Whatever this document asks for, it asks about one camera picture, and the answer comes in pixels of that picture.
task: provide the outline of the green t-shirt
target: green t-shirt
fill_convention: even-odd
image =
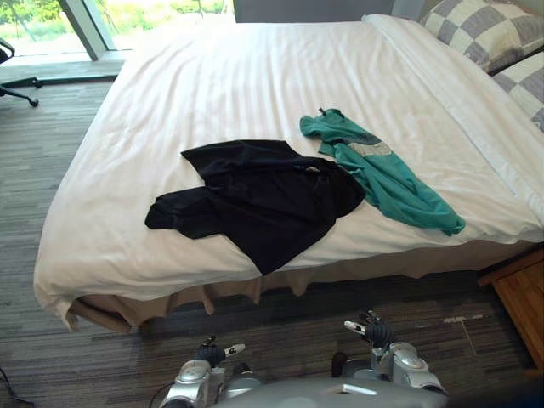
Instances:
[[[389,147],[338,109],[300,119],[304,136],[320,136],[320,153],[332,156],[363,186],[366,199],[386,217],[447,235],[465,227],[434,190],[424,184]]]

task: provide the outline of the floor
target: floor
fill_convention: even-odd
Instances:
[[[366,307],[418,348],[454,400],[524,380],[530,357],[476,272],[317,285],[303,297],[274,291],[259,306],[230,297],[213,316],[188,304],[146,333],[89,323],[69,333],[40,310],[32,270],[48,206],[110,85],[23,89],[40,99],[36,109],[0,98],[0,366],[20,395],[39,408],[146,407],[210,333],[247,345],[227,368],[244,360],[268,381],[326,376],[338,350],[368,358],[370,347],[343,329]],[[0,407],[16,406],[0,385]]]
[[[78,54],[51,56],[16,57],[0,66],[0,83],[26,77],[59,78],[116,75],[132,51],[109,51],[95,62],[78,58]]]

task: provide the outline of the checkered pillow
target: checkered pillow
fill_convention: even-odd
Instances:
[[[544,53],[538,53],[493,76],[544,132]]]
[[[486,72],[497,72],[544,45],[544,19],[506,0],[444,0],[422,24]]]

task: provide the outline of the glass door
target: glass door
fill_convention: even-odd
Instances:
[[[94,0],[116,49],[132,49],[159,26],[234,24],[232,0]]]
[[[58,0],[0,1],[0,37],[16,55],[85,53]]]

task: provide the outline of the wall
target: wall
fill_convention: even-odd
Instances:
[[[293,23],[356,21],[391,14],[394,0],[234,0],[236,21]]]
[[[517,0],[521,6],[534,10],[540,15],[544,15],[544,2],[542,0]]]
[[[395,0],[391,15],[419,20],[426,0]]]

